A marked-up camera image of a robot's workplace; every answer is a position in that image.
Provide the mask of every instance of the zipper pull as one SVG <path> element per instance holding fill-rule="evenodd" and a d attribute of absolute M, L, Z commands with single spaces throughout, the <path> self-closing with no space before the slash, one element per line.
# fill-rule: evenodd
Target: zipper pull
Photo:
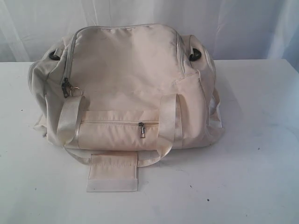
<path fill-rule="evenodd" d="M 61 84 L 61 89 L 62 89 L 62 92 L 64 93 L 64 98 L 67 98 L 70 96 L 70 94 L 67 91 L 67 88 L 70 89 L 70 91 L 71 91 L 73 86 L 70 84 L 68 78 L 64 78 L 64 81 Z"/>
<path fill-rule="evenodd" d="M 139 126 L 140 129 L 141 129 L 140 138 L 141 138 L 141 139 L 144 139 L 144 138 L 145 138 L 145 125 L 144 125 L 144 123 L 139 122 L 139 123 L 138 123 L 138 126 Z"/>

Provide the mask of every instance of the white curtain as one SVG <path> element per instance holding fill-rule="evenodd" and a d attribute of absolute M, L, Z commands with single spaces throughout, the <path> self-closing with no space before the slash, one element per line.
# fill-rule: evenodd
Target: white curtain
<path fill-rule="evenodd" d="M 0 62 L 35 61 L 90 25 L 162 23 L 215 59 L 285 58 L 299 70 L 299 0 L 0 0 Z"/>

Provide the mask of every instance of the white table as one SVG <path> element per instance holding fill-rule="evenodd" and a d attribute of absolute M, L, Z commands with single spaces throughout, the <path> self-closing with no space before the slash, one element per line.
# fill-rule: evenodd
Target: white table
<path fill-rule="evenodd" d="M 30 64 L 0 63 L 1 224 L 299 223 L 299 74 L 287 61 L 216 61 L 226 133 L 140 168 L 133 193 L 86 193 L 89 167 L 32 129 Z"/>

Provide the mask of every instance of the side strap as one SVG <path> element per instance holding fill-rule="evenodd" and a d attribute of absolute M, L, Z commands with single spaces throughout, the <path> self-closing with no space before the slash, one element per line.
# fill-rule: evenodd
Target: side strap
<path fill-rule="evenodd" d="M 76 136 L 77 129 L 81 122 L 81 112 L 84 104 L 85 98 L 83 96 L 67 98 L 60 114 L 57 136 L 69 155 L 80 163 L 89 165 L 91 163 L 90 158 L 79 157 L 65 147 Z M 180 147 L 182 145 L 180 103 L 178 95 L 171 94 L 161 98 L 159 133 L 157 138 L 157 152 L 159 156 L 146 160 L 139 160 L 138 167 L 149 166 L 165 157 L 174 146 L 175 137 L 176 146 Z"/>

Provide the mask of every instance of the beige nylon bag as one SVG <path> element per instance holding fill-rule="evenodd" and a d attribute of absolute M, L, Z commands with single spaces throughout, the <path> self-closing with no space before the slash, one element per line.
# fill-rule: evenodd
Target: beige nylon bag
<path fill-rule="evenodd" d="M 43 112 L 35 129 L 91 164 L 87 191 L 137 190 L 137 166 L 172 148 L 216 142 L 223 128 L 215 81 L 214 62 L 196 37 L 158 24 L 83 28 L 28 75 Z"/>

